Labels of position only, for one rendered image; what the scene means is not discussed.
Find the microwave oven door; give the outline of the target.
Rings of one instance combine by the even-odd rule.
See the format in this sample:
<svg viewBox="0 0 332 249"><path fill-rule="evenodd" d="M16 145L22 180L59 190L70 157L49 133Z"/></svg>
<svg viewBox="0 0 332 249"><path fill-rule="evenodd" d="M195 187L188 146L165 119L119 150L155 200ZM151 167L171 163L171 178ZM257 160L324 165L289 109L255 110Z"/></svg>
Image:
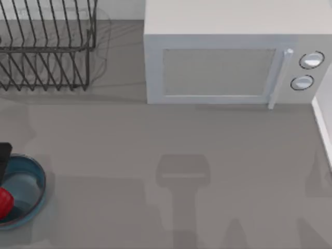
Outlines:
<svg viewBox="0 0 332 249"><path fill-rule="evenodd" d="M150 104L267 104L284 46L260 36L144 36Z"/></svg>

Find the pale microwave oven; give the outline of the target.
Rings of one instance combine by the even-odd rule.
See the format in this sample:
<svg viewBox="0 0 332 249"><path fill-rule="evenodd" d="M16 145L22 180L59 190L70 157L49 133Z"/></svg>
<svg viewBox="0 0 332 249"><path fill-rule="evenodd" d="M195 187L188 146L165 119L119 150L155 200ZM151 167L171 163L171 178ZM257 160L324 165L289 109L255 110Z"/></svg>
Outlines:
<svg viewBox="0 0 332 249"><path fill-rule="evenodd" d="M147 34L273 39L284 50L294 50L276 105L310 104L332 64L332 0L146 0ZM300 58L315 51L324 54L324 62L311 70L301 68ZM312 76L314 84L293 90L291 81L304 75Z"/></svg>

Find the small microwave knob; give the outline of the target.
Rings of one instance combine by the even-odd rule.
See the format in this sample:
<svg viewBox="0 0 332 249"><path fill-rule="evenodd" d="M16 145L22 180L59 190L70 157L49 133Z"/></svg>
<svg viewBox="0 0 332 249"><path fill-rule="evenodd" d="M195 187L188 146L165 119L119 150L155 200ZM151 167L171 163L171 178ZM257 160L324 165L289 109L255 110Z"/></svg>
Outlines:
<svg viewBox="0 0 332 249"><path fill-rule="evenodd" d="M314 78L310 75L304 75L294 78L290 86L295 91L304 91L309 89L314 84Z"/></svg>

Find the blue bowl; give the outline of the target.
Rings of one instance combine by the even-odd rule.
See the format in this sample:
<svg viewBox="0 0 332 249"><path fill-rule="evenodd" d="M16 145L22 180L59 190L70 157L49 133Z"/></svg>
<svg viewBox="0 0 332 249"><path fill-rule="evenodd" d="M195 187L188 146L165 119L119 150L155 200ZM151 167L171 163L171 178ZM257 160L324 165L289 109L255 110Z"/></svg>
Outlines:
<svg viewBox="0 0 332 249"><path fill-rule="evenodd" d="M21 227L31 221L42 209L46 200L46 173L34 158L12 154L1 187L14 199L9 214L0 219L0 231Z"/></svg>

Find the large microwave knob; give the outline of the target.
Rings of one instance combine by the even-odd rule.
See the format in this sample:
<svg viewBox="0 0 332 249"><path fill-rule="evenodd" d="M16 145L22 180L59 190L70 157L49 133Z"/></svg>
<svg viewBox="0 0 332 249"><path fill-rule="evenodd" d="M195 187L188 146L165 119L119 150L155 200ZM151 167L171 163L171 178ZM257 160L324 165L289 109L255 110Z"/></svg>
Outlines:
<svg viewBox="0 0 332 249"><path fill-rule="evenodd" d="M311 70L319 67L325 60L325 56L320 51L304 54L300 60L299 65L305 70Z"/></svg>

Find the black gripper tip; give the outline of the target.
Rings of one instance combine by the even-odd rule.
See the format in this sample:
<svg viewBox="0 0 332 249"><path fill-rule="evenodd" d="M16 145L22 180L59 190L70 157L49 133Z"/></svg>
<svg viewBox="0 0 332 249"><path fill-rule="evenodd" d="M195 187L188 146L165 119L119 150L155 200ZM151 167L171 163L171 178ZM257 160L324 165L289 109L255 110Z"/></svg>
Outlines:
<svg viewBox="0 0 332 249"><path fill-rule="evenodd" d="M12 145L9 142L0 142L0 184L3 181L11 152Z"/></svg>

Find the red apple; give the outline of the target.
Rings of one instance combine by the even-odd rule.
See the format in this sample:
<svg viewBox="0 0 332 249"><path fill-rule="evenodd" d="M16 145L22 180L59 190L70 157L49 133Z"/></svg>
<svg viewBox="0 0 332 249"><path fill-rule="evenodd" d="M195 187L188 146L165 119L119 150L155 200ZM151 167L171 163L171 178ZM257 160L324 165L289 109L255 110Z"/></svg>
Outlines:
<svg viewBox="0 0 332 249"><path fill-rule="evenodd" d="M14 206L12 194L5 188L0 187L0 220L5 218Z"/></svg>

